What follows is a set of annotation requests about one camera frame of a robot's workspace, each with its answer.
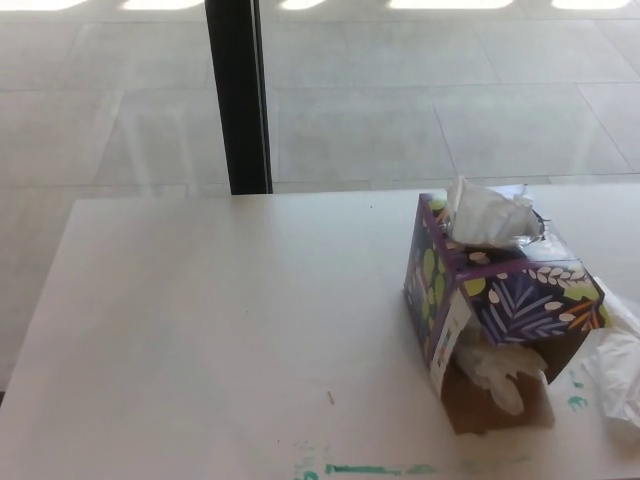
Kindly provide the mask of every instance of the tissue box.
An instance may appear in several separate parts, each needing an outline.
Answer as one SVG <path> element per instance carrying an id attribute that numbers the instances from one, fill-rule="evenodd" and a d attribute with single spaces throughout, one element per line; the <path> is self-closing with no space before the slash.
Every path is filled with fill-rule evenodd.
<path id="1" fill-rule="evenodd" d="M 431 381 L 456 433 L 553 423 L 543 378 L 518 375 L 525 409 L 511 416 L 451 362 L 470 319 L 496 347 L 517 342 L 535 349 L 548 364 L 547 382 L 589 330 L 608 324 L 602 289 L 537 214 L 544 226 L 538 241 L 511 250 L 470 248 L 448 238 L 445 192 L 419 197 L 404 291 Z"/>

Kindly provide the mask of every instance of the black window frame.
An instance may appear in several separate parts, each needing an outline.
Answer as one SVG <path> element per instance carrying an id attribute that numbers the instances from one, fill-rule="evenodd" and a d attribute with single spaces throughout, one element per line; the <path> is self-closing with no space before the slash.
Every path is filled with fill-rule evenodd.
<path id="1" fill-rule="evenodd" d="M 273 193 L 258 0 L 205 0 L 232 195 Z"/>

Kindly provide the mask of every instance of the white tissue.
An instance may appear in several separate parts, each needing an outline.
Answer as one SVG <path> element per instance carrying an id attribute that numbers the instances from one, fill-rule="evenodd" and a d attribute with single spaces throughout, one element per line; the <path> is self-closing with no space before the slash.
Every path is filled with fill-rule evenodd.
<path id="1" fill-rule="evenodd" d="M 513 247 L 523 237 L 539 234 L 533 200 L 527 187 L 513 198 L 489 188 L 456 178 L 447 191 L 451 216 L 449 234 L 458 243 L 492 247 Z"/>
<path id="2" fill-rule="evenodd" d="M 539 378 L 547 364 L 537 352 L 518 344 L 489 345 L 481 332 L 477 320 L 467 324 L 453 352 L 455 361 L 473 383 L 491 392 L 500 408 L 519 415 L 524 404 L 512 379 L 518 372 Z"/>
<path id="3" fill-rule="evenodd" d="M 610 431 L 627 442 L 640 442 L 640 313 L 632 312 L 600 279 L 612 328 L 584 367 L 599 390 Z"/>

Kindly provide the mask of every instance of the table surface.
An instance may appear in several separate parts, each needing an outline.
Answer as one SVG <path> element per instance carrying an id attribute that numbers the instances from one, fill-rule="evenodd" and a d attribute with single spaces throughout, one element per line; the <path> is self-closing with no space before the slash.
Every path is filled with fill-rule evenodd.
<path id="1" fill-rule="evenodd" d="M 632 297 L 638 187 L 532 190 Z M 588 408 L 565 370 L 554 428 L 452 434 L 401 295 L 417 193 L 78 202 L 0 409 L 0 476 L 640 476 L 577 364 Z"/>

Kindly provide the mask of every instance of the tissue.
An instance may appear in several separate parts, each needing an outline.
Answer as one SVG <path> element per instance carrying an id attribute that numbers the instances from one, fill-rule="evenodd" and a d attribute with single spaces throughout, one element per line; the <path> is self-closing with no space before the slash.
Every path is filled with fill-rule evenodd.
<path id="1" fill-rule="evenodd" d="M 511 248 L 530 243 L 540 234 L 526 185 L 507 198 L 458 177 L 447 190 L 447 208 L 449 235 L 465 245 Z"/>
<path id="2" fill-rule="evenodd" d="M 524 411 L 522 397 L 512 378 L 516 378 L 518 372 L 538 378 L 547 368 L 537 352 L 519 344 L 489 345 L 477 320 L 470 321 L 461 332 L 453 355 L 467 377 L 489 390 L 496 405 L 511 415 Z"/>

